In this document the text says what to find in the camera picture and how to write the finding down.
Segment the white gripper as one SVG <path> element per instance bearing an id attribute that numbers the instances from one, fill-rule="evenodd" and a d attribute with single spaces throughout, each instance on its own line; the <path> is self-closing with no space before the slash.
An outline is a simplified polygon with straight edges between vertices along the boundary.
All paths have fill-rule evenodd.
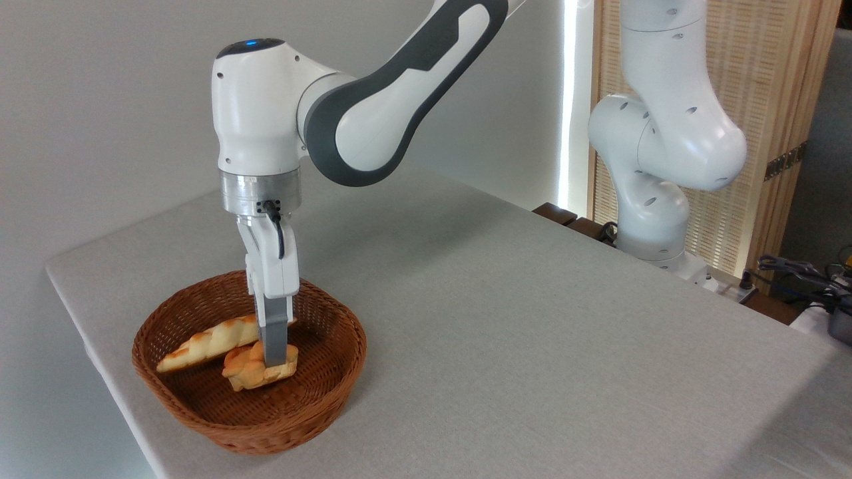
<path id="1" fill-rule="evenodd" d="M 296 239 L 285 216 L 277 224 L 267 216 L 237 216 L 244 246 L 250 292 L 256 294 L 256 318 L 267 368 L 286 363 L 292 296 L 300 288 Z"/>

